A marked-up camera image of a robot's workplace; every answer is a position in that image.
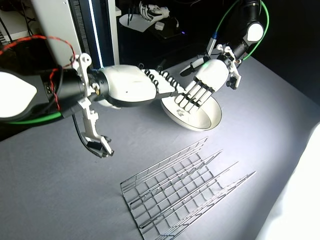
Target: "table surface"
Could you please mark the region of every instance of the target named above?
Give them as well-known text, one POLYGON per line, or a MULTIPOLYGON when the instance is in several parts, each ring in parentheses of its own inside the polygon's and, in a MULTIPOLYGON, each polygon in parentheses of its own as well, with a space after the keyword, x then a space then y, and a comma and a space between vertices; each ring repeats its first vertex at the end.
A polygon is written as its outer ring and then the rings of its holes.
MULTIPOLYGON (((179 77, 189 62, 169 69, 183 86, 193 77, 179 77)), ((113 157, 85 150, 72 118, 1 142, 0 239, 141 240, 120 182, 206 136, 203 157, 223 149, 216 169, 239 161, 235 176, 257 173, 177 239, 254 239, 320 120, 320 107, 252 57, 239 72, 237 90, 214 93, 222 121, 210 131, 177 125, 159 101, 122 110, 95 104, 97 130, 112 138, 113 157)))

